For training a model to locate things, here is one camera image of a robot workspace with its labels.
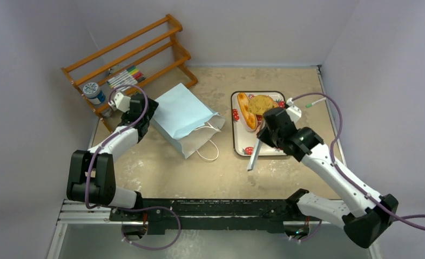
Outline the metal kitchen tongs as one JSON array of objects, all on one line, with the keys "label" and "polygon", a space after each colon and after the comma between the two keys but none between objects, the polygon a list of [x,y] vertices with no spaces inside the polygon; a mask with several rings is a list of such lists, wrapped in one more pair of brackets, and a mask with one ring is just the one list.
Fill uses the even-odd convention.
[{"label": "metal kitchen tongs", "polygon": [[254,145],[253,153],[251,154],[250,159],[249,159],[249,163],[247,165],[247,171],[248,172],[250,172],[254,169],[256,162],[258,160],[258,156],[259,156],[260,149],[261,149],[261,146],[262,146],[262,142],[259,139],[258,135],[259,135],[259,132],[265,127],[265,124],[266,123],[264,121],[262,121],[261,125],[258,127],[256,143]]}]

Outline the brown fake bread slice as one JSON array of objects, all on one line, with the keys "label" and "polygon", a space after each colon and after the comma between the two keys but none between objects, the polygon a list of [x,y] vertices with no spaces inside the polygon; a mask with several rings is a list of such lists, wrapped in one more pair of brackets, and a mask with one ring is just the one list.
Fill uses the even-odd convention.
[{"label": "brown fake bread slice", "polygon": [[257,95],[249,101],[248,111],[255,115],[263,115],[265,112],[279,107],[278,103],[270,96]]}]

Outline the white blue paper bag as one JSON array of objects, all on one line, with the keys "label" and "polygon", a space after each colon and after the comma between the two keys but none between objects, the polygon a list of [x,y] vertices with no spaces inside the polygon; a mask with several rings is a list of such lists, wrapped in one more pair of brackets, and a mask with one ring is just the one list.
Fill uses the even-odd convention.
[{"label": "white blue paper bag", "polygon": [[[185,159],[197,153],[207,162],[216,161],[220,152],[211,140],[221,132],[225,118],[199,100],[184,84],[171,88],[155,101],[158,107],[151,119],[151,125]],[[207,158],[199,152],[206,143],[211,143],[216,155]]]}]

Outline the long orange fake bread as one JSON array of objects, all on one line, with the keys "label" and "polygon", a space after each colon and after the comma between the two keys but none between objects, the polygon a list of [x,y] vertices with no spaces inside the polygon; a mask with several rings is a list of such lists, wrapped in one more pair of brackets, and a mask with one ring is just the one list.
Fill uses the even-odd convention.
[{"label": "long orange fake bread", "polygon": [[254,132],[258,126],[257,116],[249,111],[249,97],[243,92],[237,94],[238,115],[243,127],[248,132]]}]

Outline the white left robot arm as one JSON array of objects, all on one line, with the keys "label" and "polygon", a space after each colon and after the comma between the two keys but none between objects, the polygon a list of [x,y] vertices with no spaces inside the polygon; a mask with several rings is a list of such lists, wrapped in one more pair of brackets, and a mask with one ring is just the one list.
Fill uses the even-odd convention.
[{"label": "white left robot arm", "polygon": [[131,97],[117,93],[113,102],[123,109],[121,122],[98,145],[72,154],[66,196],[85,202],[89,209],[97,205],[121,208],[136,221],[144,215],[143,198],[138,191],[117,187],[114,163],[143,139],[159,104],[143,93]]}]

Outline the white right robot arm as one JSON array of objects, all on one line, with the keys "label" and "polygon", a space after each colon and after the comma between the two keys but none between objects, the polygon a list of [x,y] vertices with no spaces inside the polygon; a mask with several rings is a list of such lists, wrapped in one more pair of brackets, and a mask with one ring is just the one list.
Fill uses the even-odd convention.
[{"label": "white right robot arm", "polygon": [[295,121],[301,114],[291,107],[272,108],[263,114],[257,137],[270,147],[281,149],[310,168],[341,198],[329,200],[299,189],[288,199],[286,212],[298,220],[312,216],[344,230],[361,248],[369,248],[387,230],[399,202],[391,194],[382,195],[337,161],[323,139],[309,127],[298,129]]}]

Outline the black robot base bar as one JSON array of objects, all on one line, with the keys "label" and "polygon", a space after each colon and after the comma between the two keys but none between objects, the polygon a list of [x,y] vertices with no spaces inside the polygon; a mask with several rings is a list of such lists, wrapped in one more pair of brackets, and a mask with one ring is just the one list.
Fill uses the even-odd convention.
[{"label": "black robot base bar", "polygon": [[149,235],[166,230],[261,230],[297,243],[312,238],[322,224],[296,212],[287,199],[143,198],[142,209],[111,209],[110,221],[138,223]]}]

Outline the set of coloured markers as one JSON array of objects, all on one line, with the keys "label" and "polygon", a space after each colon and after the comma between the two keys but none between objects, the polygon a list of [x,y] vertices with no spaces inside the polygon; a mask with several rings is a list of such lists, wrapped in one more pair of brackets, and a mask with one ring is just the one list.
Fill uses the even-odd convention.
[{"label": "set of coloured markers", "polygon": [[136,66],[132,65],[108,79],[107,84],[110,88],[120,85],[137,85],[145,79],[144,74]]}]

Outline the white strawberry enamel tray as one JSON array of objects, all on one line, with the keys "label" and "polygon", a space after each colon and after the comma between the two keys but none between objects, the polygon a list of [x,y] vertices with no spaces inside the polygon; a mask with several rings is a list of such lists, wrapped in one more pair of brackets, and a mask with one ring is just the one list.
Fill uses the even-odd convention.
[{"label": "white strawberry enamel tray", "polygon": [[280,107],[284,106],[285,96],[279,91],[236,91],[231,95],[233,147],[235,152],[244,157],[253,154],[257,130],[249,127],[248,116],[241,111],[241,103],[255,96],[268,96]]}]

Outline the green cap white marker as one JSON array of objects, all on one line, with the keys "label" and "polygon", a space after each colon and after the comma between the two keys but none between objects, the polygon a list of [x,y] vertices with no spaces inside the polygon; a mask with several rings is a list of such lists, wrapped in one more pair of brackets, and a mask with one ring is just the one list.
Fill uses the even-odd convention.
[{"label": "green cap white marker", "polygon": [[305,108],[310,108],[310,107],[312,107],[312,106],[314,106],[314,105],[316,105],[318,103],[321,103],[321,102],[325,101],[326,99],[327,99],[326,97],[323,97],[321,99],[318,99],[318,100],[316,100],[316,101],[314,101],[312,103],[309,103],[309,104],[305,105]]}]

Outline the orange wooden shelf rack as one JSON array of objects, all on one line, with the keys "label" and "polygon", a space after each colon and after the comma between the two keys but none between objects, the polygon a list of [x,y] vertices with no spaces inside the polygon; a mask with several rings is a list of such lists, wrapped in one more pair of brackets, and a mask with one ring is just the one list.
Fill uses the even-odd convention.
[{"label": "orange wooden shelf rack", "polygon": [[[168,29],[166,32],[155,36],[153,39],[142,44],[141,46],[136,47],[135,49],[129,51],[128,53],[116,58],[115,60],[97,68],[96,70],[90,72],[89,74],[82,76],[79,79],[73,79],[71,72],[77,70],[78,68],[96,60],[97,58],[102,57],[103,55],[121,47],[122,45],[136,39],[139,36],[142,36],[145,33],[154,30],[155,28],[167,24]],[[102,76],[105,73],[108,75],[97,82],[99,86],[108,85],[109,88],[116,88],[114,84],[114,79],[117,76],[122,76],[125,74],[130,74],[131,78],[127,81],[137,81],[140,87],[153,82],[164,74],[170,72],[171,70],[177,68],[185,76],[190,79],[190,82],[186,84],[186,87],[192,87],[198,83],[198,78],[188,69],[186,62],[191,59],[190,53],[181,45],[178,41],[177,34],[182,32],[183,26],[174,16],[167,14],[164,18],[110,44],[109,46],[81,59],[78,62],[75,62],[67,67],[61,68],[61,71],[66,76],[71,85],[79,92],[82,98],[86,101],[93,113],[99,118],[105,128],[112,132],[113,128],[106,121],[104,117],[104,112],[109,110],[111,107],[108,104],[93,104],[86,96],[82,90],[82,86],[86,83],[90,83],[97,76]],[[164,52],[167,49],[172,49],[174,61],[168,65],[164,65],[157,72],[148,75],[142,73],[139,69],[139,65],[146,62],[147,60],[153,58],[154,56]]]}]

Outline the blue lid white jar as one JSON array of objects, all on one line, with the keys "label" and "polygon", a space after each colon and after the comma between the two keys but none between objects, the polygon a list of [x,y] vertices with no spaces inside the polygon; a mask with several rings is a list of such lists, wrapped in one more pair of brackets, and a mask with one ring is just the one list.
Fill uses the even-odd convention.
[{"label": "blue lid white jar", "polygon": [[100,86],[95,82],[90,82],[84,85],[83,94],[86,98],[93,104],[99,105],[105,101],[105,94],[100,88]]}]

